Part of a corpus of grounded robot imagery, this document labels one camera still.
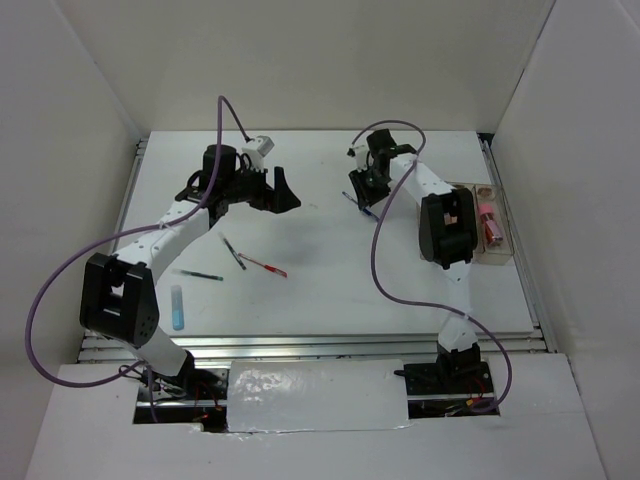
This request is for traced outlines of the pink cap highlighter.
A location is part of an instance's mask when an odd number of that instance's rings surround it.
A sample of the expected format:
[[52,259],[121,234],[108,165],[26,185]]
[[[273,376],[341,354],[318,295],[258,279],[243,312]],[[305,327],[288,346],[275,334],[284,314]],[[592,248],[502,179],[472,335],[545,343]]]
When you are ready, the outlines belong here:
[[486,246],[488,248],[501,247],[504,243],[504,233],[496,219],[492,205],[481,203],[478,212]]

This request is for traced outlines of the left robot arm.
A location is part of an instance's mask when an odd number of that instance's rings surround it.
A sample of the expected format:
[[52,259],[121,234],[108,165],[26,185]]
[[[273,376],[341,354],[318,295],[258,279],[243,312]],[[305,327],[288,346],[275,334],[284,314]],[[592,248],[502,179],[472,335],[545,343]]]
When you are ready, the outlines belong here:
[[96,253],[86,262],[80,305],[81,325],[123,344],[149,365],[163,389],[176,399],[189,397],[217,378],[196,368],[193,355],[160,327],[156,284],[165,270],[195,240],[237,203],[281,214],[301,205],[284,170],[267,181],[265,157],[274,147],[267,136],[247,141],[240,150],[210,145],[200,170],[188,179],[149,232],[112,255]]

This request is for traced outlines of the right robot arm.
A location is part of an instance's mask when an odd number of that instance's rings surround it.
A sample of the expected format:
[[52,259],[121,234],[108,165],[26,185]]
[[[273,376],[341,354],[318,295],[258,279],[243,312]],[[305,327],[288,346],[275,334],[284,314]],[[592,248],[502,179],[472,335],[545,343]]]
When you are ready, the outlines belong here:
[[[370,267],[374,284],[386,298],[407,306],[445,311],[447,318],[437,338],[436,379],[448,392],[460,391],[481,369],[476,332],[487,329],[470,316],[469,273],[478,233],[472,192],[456,188],[441,179],[419,160],[427,138],[414,148],[399,144],[388,129],[366,136],[363,145],[351,144],[347,155],[355,160],[349,180],[361,211],[383,201],[382,213],[374,231]],[[383,220],[391,202],[405,190],[419,209],[418,246],[421,257],[440,269],[449,282],[449,295],[461,301],[459,307],[437,302],[403,300],[387,292],[376,270],[376,251]]]

